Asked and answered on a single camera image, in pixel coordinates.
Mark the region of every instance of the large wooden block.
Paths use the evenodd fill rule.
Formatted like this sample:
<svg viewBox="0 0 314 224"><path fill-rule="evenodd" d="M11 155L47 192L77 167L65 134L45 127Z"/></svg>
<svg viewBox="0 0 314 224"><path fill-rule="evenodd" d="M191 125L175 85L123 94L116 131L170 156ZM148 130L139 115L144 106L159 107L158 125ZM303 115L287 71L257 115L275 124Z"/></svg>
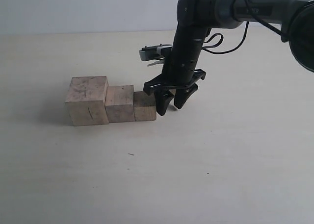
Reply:
<svg viewBox="0 0 314 224"><path fill-rule="evenodd" d="M107 90L105 108L110 123L134 122L134 86L110 86Z"/></svg>
<svg viewBox="0 0 314 224"><path fill-rule="evenodd" d="M154 94L144 92L134 93L134 114L136 121L154 121L157 119L156 101Z"/></svg>
<svg viewBox="0 0 314 224"><path fill-rule="evenodd" d="M106 76L74 77L65 100L74 126L109 124L105 110Z"/></svg>

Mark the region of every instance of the white table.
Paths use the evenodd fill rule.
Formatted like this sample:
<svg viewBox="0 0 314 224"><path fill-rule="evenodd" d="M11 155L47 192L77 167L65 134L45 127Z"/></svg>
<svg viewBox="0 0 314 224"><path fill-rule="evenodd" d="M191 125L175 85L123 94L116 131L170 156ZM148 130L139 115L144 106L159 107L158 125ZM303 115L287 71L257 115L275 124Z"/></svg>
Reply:
<svg viewBox="0 0 314 224"><path fill-rule="evenodd" d="M235 47L243 29L225 31ZM252 27L180 111L72 127L73 76L143 83L138 50L173 31L0 37L1 224L312 224L314 75Z"/></svg>

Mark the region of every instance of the black robotic arm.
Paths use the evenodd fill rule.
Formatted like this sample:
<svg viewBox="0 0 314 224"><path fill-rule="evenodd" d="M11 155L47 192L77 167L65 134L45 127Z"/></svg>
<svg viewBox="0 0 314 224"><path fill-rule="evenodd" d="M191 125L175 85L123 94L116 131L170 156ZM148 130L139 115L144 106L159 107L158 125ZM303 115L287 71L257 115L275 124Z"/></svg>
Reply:
<svg viewBox="0 0 314 224"><path fill-rule="evenodd" d="M314 72L314 0L179 0L177 20L173 45L140 50L142 61L157 60L157 64L163 64L161 74L144 84L144 91L155 95L157 112L162 116L173 98L175 106L181 109L198 90L196 82L205 79L206 73L196 70L200 52L226 54L238 49L246 37L248 22L259 22L279 34L282 42L289 42L296 60ZM243 22L247 26L239 46L227 52L209 50L223 41L220 33L205 41L211 29L234 29ZM270 23L280 24L281 29ZM217 35L221 39L216 45L204 46Z"/></svg>

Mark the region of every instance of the white wall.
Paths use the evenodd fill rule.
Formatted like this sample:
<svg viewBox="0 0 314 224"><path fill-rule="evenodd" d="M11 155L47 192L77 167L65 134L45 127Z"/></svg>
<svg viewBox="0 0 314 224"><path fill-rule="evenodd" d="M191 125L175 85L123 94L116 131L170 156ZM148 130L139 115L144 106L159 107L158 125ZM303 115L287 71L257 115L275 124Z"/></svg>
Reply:
<svg viewBox="0 0 314 224"><path fill-rule="evenodd" d="M178 0L0 0L0 34L167 30Z"/></svg>

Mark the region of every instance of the medium wooden block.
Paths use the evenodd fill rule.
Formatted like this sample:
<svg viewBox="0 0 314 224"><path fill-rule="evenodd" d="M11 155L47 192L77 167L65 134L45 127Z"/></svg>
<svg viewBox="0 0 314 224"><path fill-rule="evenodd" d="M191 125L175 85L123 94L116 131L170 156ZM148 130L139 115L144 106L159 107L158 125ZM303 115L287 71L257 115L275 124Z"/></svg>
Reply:
<svg viewBox="0 0 314 224"><path fill-rule="evenodd" d="M73 77L65 100L74 126L109 124L105 110L106 76Z"/></svg>
<svg viewBox="0 0 314 224"><path fill-rule="evenodd" d="M110 86L107 90L105 108L110 123L134 122L134 86Z"/></svg>
<svg viewBox="0 0 314 224"><path fill-rule="evenodd" d="M134 93L134 114L136 121L154 121L157 119L156 101L154 94L144 92Z"/></svg>

